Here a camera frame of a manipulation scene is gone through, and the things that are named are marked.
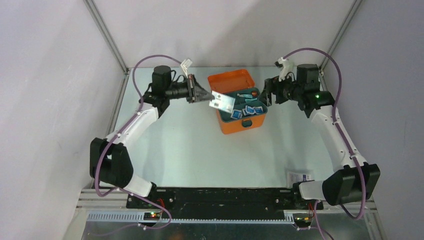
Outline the long white teal packet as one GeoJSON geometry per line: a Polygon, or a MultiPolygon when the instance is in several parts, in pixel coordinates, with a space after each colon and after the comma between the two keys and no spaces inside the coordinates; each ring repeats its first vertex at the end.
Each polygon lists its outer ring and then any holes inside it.
{"type": "Polygon", "coordinates": [[[236,99],[232,96],[225,95],[216,91],[211,92],[214,99],[209,101],[209,106],[226,113],[232,113],[236,99]]]}

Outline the teal small packet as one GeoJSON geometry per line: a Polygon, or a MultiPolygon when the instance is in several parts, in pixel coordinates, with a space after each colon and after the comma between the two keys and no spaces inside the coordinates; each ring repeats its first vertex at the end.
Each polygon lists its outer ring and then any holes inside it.
{"type": "Polygon", "coordinates": [[[251,94],[240,94],[240,93],[238,93],[237,96],[240,97],[240,98],[247,98],[247,99],[253,98],[253,95],[251,95],[251,94]]]}

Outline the teal wrapper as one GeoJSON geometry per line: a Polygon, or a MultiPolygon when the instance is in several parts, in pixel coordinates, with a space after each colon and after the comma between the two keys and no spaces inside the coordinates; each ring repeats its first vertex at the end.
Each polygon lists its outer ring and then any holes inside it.
{"type": "Polygon", "coordinates": [[[245,103],[252,103],[252,102],[257,102],[258,98],[245,98],[244,102],[245,103]]]}

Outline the small blue white sachet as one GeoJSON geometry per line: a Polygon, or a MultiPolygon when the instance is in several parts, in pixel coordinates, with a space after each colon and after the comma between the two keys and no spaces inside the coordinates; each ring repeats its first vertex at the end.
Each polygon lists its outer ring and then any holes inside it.
{"type": "Polygon", "coordinates": [[[246,105],[243,109],[242,112],[245,116],[251,116],[251,115],[255,115],[255,110],[254,107],[246,105]]]}

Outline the teal divided tray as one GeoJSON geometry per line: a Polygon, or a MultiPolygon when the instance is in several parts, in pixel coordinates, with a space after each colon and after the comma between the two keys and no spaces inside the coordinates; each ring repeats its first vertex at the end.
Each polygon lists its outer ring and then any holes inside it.
{"type": "Polygon", "coordinates": [[[239,118],[236,118],[233,112],[228,113],[221,110],[217,110],[217,118],[224,123],[231,123],[249,117],[265,116],[268,113],[268,107],[259,100],[259,93],[260,91],[256,87],[225,93],[225,95],[235,98],[233,110],[236,110],[239,118]]]}

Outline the orange medicine box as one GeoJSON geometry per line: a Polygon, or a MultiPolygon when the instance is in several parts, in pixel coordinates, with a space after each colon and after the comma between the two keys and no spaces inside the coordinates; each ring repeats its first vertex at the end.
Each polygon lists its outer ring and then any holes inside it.
{"type": "MultiPolygon", "coordinates": [[[[248,88],[257,88],[251,75],[246,69],[238,69],[211,75],[208,77],[208,82],[211,90],[218,93],[229,93],[248,88]]],[[[229,135],[249,129],[254,129],[262,126],[266,115],[248,117],[235,122],[224,123],[218,119],[220,129],[223,134],[229,135]]]]}

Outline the blue white alcohol pad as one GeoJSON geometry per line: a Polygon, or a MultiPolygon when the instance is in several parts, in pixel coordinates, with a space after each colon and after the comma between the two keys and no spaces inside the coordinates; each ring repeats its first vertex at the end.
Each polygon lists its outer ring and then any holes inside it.
{"type": "Polygon", "coordinates": [[[239,120],[243,117],[243,112],[238,109],[234,109],[230,115],[232,119],[239,120]]]}

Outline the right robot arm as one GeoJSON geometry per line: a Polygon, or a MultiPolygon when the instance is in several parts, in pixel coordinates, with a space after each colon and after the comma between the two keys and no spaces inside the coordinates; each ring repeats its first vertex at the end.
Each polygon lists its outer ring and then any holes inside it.
{"type": "Polygon", "coordinates": [[[381,175],[376,164],[369,164],[346,132],[336,101],[329,91],[321,89],[320,69],[315,64],[300,64],[296,76],[290,73],[267,78],[259,99],[271,106],[287,101],[299,109],[317,128],[329,153],[333,174],[322,181],[307,180],[293,184],[291,204],[304,209],[311,200],[326,201],[331,206],[367,201],[381,175]]]}

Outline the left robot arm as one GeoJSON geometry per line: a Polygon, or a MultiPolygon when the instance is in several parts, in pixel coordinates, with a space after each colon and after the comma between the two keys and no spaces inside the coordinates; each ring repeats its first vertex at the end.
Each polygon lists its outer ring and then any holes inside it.
{"type": "Polygon", "coordinates": [[[171,100],[186,99],[188,103],[211,101],[215,96],[197,82],[193,74],[181,82],[173,80],[174,70],[159,65],[153,69],[151,82],[139,98],[138,107],[131,117],[117,130],[104,138],[94,138],[90,143],[89,174],[94,178],[95,188],[107,183],[116,189],[138,195],[145,208],[153,208],[158,194],[156,185],[135,173],[130,150],[135,141],[156,122],[169,107],[171,100]]]}

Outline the white leaflet near base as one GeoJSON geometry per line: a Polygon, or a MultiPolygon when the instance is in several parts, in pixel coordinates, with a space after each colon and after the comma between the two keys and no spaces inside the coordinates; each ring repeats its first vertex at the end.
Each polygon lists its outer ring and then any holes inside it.
{"type": "Polygon", "coordinates": [[[298,182],[306,182],[306,181],[312,181],[313,176],[309,172],[299,172],[299,171],[291,171],[288,170],[287,174],[287,187],[292,188],[293,184],[298,182]]]}

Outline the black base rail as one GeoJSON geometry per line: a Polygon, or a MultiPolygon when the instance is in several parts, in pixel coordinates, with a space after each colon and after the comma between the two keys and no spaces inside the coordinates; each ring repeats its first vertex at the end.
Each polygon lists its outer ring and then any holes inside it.
{"type": "Polygon", "coordinates": [[[129,195],[127,209],[168,210],[176,220],[277,221],[288,220],[289,211],[314,217],[314,200],[301,199],[289,188],[158,187],[148,202],[129,195]]]}

